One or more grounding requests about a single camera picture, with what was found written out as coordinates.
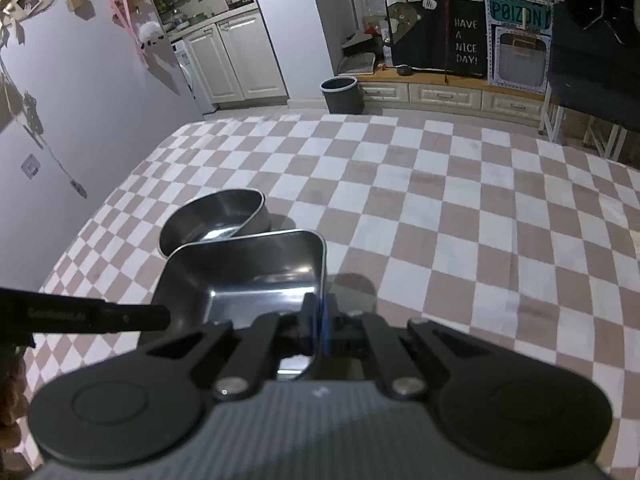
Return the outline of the person's left hand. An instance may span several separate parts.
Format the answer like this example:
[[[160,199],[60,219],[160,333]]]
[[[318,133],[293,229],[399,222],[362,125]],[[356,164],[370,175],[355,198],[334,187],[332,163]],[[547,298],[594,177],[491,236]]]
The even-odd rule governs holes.
[[[22,442],[18,421],[26,415],[24,350],[10,350],[1,357],[1,478],[26,479],[32,467],[15,449]]]

